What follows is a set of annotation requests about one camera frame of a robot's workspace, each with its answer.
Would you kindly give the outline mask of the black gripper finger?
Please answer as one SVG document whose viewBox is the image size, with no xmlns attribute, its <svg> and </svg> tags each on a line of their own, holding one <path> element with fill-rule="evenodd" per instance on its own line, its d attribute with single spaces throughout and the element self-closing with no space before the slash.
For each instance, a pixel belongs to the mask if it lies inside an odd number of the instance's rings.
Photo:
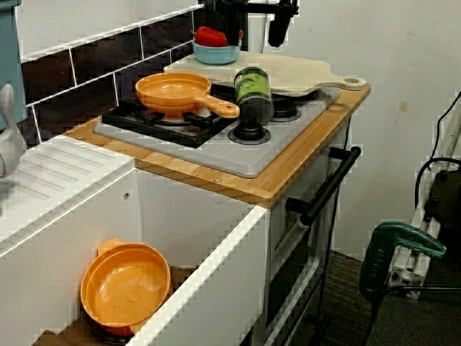
<svg viewBox="0 0 461 346">
<path fill-rule="evenodd" d="M 269 23 L 270 46 L 278 48 L 284 43 L 291 18 L 291 13 L 275 14 L 274 19 Z"/>
<path fill-rule="evenodd" d="M 238 46 L 240 25 L 234 9 L 227 9 L 224 13 L 225 36 L 229 45 Z"/>
</svg>

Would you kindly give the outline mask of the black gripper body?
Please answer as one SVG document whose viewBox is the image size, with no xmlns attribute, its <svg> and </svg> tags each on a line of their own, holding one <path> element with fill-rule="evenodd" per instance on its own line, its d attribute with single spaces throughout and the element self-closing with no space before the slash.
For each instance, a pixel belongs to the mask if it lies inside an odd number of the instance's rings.
<svg viewBox="0 0 461 346">
<path fill-rule="evenodd" d="M 276 4 L 243 1 L 216 1 L 215 11 L 230 16 L 236 13 L 273 14 L 276 17 L 294 17 L 299 12 L 298 1 L 278 1 Z"/>
</svg>

